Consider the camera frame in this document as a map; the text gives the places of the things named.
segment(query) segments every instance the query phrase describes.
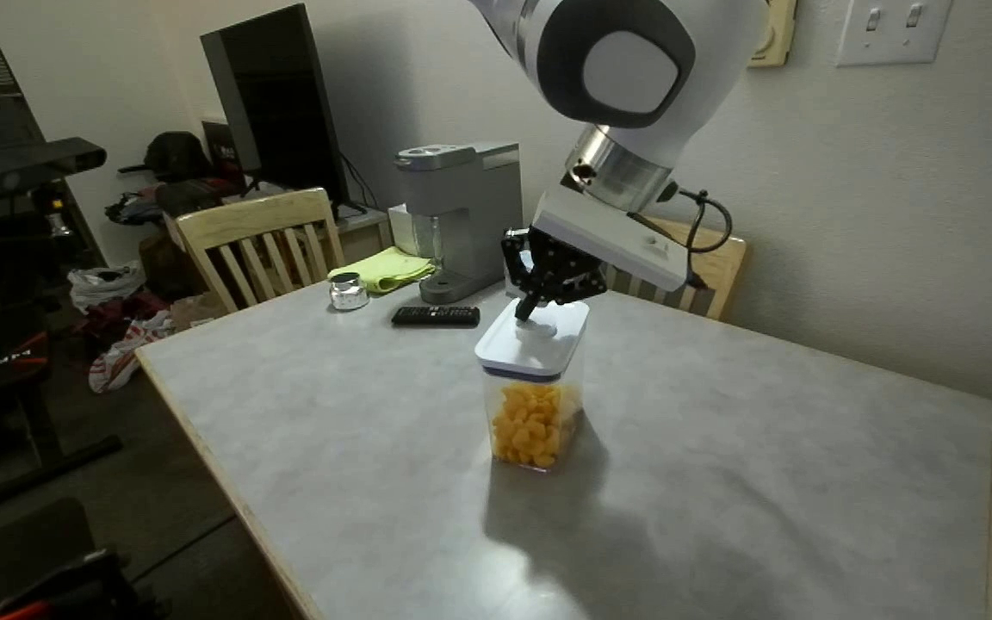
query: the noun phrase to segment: gray appliance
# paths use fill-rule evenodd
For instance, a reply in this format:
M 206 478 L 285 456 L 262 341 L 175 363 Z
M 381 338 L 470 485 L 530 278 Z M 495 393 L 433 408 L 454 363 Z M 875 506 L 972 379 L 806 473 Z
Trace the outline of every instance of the gray appliance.
M 422 253 L 433 271 L 422 284 L 424 303 L 460 303 L 503 278 L 503 230 L 524 225 L 519 147 L 422 145 L 396 153 L 404 200 Z

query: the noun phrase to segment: floor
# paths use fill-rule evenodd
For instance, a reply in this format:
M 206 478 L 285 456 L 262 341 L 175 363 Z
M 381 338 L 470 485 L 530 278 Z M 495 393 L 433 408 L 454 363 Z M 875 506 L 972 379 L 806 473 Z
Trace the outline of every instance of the floor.
M 78 497 L 92 537 L 127 555 L 127 579 L 170 620 L 285 617 L 272 572 L 140 372 L 116 393 L 91 393 L 78 338 L 63 326 L 45 396 L 67 447 L 116 434 L 124 450 L 5 502 L 0 525 Z M 21 438 L 0 443 L 0 478 L 27 466 Z

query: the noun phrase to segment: table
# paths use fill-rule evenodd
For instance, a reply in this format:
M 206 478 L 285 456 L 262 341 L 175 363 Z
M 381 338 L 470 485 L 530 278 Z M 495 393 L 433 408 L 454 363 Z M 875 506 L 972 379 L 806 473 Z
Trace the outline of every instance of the table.
M 534 475 L 491 459 L 481 331 L 393 331 L 407 298 L 140 349 L 302 612 L 992 617 L 990 401 L 607 293 L 590 424 Z

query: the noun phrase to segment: small box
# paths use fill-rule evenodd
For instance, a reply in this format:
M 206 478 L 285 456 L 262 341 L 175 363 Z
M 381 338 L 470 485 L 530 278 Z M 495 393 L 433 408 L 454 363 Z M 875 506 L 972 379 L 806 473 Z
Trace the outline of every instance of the small box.
M 555 470 L 581 424 L 578 349 L 586 303 L 549 303 L 517 319 L 517 301 L 477 343 L 485 370 L 492 459 L 534 473 Z

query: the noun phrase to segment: white table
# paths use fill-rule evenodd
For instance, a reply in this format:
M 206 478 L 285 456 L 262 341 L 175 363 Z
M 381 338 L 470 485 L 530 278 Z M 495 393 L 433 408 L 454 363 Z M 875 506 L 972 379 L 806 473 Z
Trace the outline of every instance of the white table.
M 600 298 L 590 426 L 530 475 L 491 459 L 481 326 L 393 331 L 399 301 L 314 285 L 140 350 L 302 612 L 992 617 L 990 401 Z

